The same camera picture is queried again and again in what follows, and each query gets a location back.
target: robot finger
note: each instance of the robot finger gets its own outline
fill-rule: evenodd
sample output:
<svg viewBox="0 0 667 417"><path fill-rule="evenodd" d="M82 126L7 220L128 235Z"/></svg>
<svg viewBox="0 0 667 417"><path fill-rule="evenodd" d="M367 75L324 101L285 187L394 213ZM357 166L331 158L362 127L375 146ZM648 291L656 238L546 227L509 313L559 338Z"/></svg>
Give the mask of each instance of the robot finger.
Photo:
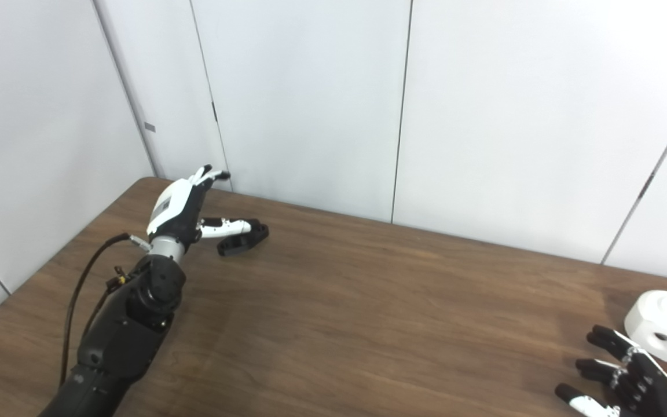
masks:
<svg viewBox="0 0 667 417"><path fill-rule="evenodd" d="M624 372L621 367L598 359L578 359L575 361L575 367L583 378L604 383L604 385L610 385L615 378L614 375Z"/></svg>
<svg viewBox="0 0 667 417"><path fill-rule="evenodd" d="M555 388L555 395L587 417L607 417L611 412L611 407L596 401L591 396L586 396L566 383L561 383Z"/></svg>
<svg viewBox="0 0 667 417"><path fill-rule="evenodd" d="M586 340L588 340L588 343L605 349L620 361L628 355L631 348L639 347L637 343L629 340L625 335L603 325L594 325L593 330L586 335Z"/></svg>

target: hole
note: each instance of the hole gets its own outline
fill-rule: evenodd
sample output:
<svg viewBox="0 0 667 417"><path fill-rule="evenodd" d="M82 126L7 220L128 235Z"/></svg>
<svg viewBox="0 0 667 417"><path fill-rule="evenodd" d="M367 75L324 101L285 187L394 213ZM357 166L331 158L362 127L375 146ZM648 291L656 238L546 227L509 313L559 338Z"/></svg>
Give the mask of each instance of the hole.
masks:
<svg viewBox="0 0 667 417"><path fill-rule="evenodd" d="M653 333L648 336L648 343L653 349L667 350L667 335L662 333Z"/></svg>

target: robotic arm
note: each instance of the robotic arm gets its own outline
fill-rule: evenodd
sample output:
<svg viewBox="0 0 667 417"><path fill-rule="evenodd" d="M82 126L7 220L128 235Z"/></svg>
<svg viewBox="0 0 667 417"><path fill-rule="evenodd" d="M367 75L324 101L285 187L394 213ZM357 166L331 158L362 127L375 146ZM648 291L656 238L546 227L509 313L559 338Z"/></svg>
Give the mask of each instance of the robotic arm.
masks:
<svg viewBox="0 0 667 417"><path fill-rule="evenodd" d="M148 253L117 281L100 315L79 344L77 364L40 417L109 417L130 385L148 371L182 301L187 278L179 263L193 243L225 237L220 255L238 254L269 235L255 219L200 219L212 183L225 171L204 166L161 193L148 224L149 242L130 236Z"/></svg>

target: wire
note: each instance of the wire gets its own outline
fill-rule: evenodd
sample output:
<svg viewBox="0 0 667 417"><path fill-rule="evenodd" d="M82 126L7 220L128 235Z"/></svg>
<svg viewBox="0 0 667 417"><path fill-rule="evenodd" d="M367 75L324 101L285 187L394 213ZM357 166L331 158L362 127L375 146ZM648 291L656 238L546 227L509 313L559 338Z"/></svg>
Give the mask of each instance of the wire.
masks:
<svg viewBox="0 0 667 417"><path fill-rule="evenodd" d="M104 249L113 246L115 243L122 242L122 240L130 239L130 235L127 233L122 233L106 240L102 246L92 255L92 258L89 259L89 263L84 267L82 276L79 277L79 281L76 283L76 288L74 288L74 293L71 295L71 302L68 304L68 309L66 311L66 324L64 325L64 335L63 335L63 351L61 352L61 378L59 386L63 385L66 381L66 367L68 366L68 345L69 339L71 338L71 320L74 318L74 306L76 306L76 299L79 298L79 292L82 290L82 285L89 275L89 271L92 269L92 266L96 262L97 258L100 257Z"/></svg>

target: wooden table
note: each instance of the wooden table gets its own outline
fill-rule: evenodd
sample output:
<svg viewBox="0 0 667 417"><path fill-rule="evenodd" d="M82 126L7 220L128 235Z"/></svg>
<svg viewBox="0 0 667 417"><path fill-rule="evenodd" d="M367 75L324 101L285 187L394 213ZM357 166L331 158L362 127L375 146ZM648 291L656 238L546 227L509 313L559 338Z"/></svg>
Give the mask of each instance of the wooden table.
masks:
<svg viewBox="0 0 667 417"><path fill-rule="evenodd" d="M93 251L145 233L164 180L143 179L0 306L0 416L37 415L56 391L66 305ZM205 216L258 217L270 237L220 258L192 246L174 329L117 415L576 415L553 395L594 324L622 328L667 279L212 191ZM95 264L72 354L122 243Z"/></svg>

